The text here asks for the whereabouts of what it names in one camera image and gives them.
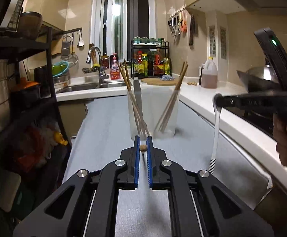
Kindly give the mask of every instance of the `plastic jug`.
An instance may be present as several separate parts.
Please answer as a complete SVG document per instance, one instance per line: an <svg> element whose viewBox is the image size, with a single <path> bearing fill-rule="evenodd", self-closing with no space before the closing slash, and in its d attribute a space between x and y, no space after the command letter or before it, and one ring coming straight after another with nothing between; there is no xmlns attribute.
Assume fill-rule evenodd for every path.
<svg viewBox="0 0 287 237"><path fill-rule="evenodd" d="M217 88L218 70L212 57L208 57L205 62L204 68L200 67L201 71L201 87L204 88Z"/></svg>

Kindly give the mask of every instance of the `striped label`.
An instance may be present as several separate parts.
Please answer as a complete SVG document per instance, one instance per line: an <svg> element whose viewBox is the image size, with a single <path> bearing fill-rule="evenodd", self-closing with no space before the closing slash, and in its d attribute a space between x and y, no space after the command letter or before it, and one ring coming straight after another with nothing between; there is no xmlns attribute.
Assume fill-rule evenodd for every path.
<svg viewBox="0 0 287 237"><path fill-rule="evenodd" d="M216 159L210 160L208 171L211 174L214 172L215 163L216 163Z"/></svg>

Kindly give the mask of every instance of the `cutting board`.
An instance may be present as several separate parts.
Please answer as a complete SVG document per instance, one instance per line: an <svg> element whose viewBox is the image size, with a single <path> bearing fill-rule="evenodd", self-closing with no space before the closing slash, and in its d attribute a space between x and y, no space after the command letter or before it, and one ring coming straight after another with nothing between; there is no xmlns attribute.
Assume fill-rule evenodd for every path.
<svg viewBox="0 0 287 237"><path fill-rule="evenodd" d="M178 79L163 81L160 78L143 78L141 82L147 83L152 86L175 86L178 83Z"/></svg>

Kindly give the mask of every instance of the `faucet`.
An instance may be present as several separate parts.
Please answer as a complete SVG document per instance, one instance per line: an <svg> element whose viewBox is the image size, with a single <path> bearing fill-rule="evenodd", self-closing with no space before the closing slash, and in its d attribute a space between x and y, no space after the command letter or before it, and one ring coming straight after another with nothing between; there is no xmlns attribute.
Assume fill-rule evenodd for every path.
<svg viewBox="0 0 287 237"><path fill-rule="evenodd" d="M100 87L103 84L103 80L104 79L109 79L109 75L106 74L106 72L104 70L104 67L102 66L102 62L101 62L102 53L101 53L101 50L98 47L93 46L93 47L90 48L90 50L88 51L88 56L87 56L86 63L90 63L91 53L92 53L92 51L94 49L99 54L99 87Z"/></svg>

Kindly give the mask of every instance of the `white countertop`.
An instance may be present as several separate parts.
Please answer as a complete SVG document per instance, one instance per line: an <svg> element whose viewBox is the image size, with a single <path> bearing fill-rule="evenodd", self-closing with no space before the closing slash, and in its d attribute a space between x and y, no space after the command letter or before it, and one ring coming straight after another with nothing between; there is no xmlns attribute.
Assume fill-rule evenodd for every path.
<svg viewBox="0 0 287 237"><path fill-rule="evenodd" d="M75 78L71 85L95 82L98 78ZM141 83L141 88L163 88L149 86ZM183 83L180 90L180 101L188 105L198 114L215 124L212 99L216 93L222 95L234 95L244 93L245 89L232 83L219 83L217 89L205 89L200 86L189 86ZM57 101L80 100L126 95L126 87L99 88L76 92L59 93ZM254 157L266 171L273 176L276 183L287 190L287 167L281 165L276 152L276 142L262 131L234 115L222 109L220 115L220 130L240 144L252 157Z"/></svg>

